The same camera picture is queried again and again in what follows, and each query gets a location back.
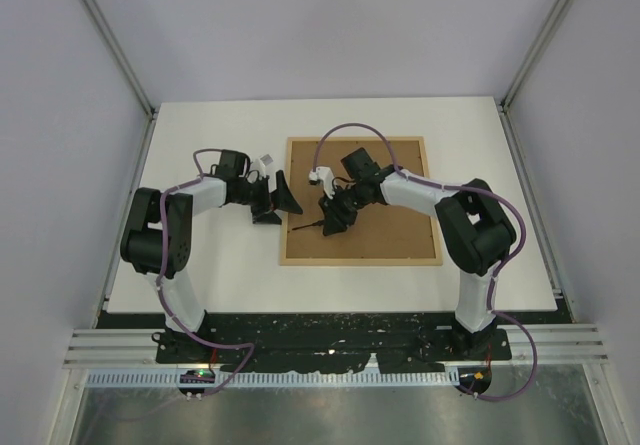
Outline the red handled screwdriver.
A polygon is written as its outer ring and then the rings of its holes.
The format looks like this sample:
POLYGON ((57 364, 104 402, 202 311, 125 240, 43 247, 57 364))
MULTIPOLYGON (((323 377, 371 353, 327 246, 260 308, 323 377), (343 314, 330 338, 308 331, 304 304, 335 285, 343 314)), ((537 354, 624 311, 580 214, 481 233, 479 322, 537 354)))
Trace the red handled screwdriver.
POLYGON ((324 220, 318 220, 316 222, 309 223, 306 225, 293 227, 291 228, 291 231, 303 230, 303 229, 312 228, 312 227, 323 227, 323 225, 324 225, 324 220))

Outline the wooden picture frame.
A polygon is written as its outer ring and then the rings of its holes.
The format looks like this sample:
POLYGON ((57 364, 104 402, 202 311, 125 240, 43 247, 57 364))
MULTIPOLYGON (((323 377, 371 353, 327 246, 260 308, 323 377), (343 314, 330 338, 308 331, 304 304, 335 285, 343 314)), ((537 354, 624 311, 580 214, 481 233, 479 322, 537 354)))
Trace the wooden picture frame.
POLYGON ((281 228, 283 266, 440 266, 441 237, 434 218, 393 206, 375 190, 398 161, 425 175, 420 137, 291 137, 286 179, 302 208, 281 228))

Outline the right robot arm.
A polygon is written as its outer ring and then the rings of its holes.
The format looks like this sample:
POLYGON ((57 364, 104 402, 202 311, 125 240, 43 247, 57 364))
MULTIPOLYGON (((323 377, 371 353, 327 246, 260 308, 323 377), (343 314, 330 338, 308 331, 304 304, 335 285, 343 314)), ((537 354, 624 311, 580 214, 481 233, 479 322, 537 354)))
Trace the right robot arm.
POLYGON ((497 272, 510 255, 516 231, 487 183, 431 182, 393 164, 379 166, 364 148, 341 163, 349 176, 345 186, 335 183, 337 177, 329 167, 316 165, 309 172, 309 182, 323 187, 322 233, 347 231, 358 212, 373 204, 403 207, 436 219, 460 277, 451 349, 465 359, 488 351, 496 330, 497 272))

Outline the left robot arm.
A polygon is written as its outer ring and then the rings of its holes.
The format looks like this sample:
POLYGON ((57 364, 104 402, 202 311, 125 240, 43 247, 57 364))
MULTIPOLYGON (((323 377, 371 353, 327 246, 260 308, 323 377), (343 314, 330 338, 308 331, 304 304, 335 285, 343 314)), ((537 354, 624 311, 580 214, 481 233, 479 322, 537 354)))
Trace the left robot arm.
POLYGON ((201 363, 213 348, 247 349, 248 343, 215 343, 207 312, 196 297, 187 264, 191 256, 193 219, 226 205, 247 206, 254 224, 279 225, 279 212, 300 215, 284 172, 267 173, 269 161, 251 160, 243 152, 205 148, 193 153, 195 179, 164 191, 135 191, 120 243, 121 259, 148 278, 165 314, 169 333, 180 337, 179 351, 201 363))

